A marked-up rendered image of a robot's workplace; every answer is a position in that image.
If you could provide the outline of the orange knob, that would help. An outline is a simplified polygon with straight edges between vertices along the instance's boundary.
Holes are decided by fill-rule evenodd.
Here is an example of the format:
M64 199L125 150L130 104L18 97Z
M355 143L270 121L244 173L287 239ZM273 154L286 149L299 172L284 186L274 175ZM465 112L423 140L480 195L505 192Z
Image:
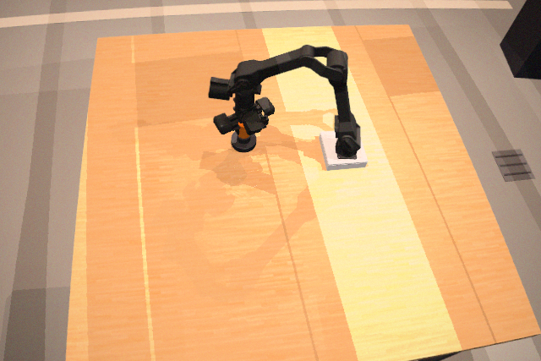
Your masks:
M239 137L242 138L242 139L248 138L249 135L246 133L246 130L245 130L245 127L243 126L243 124L238 122L238 125L240 126Z

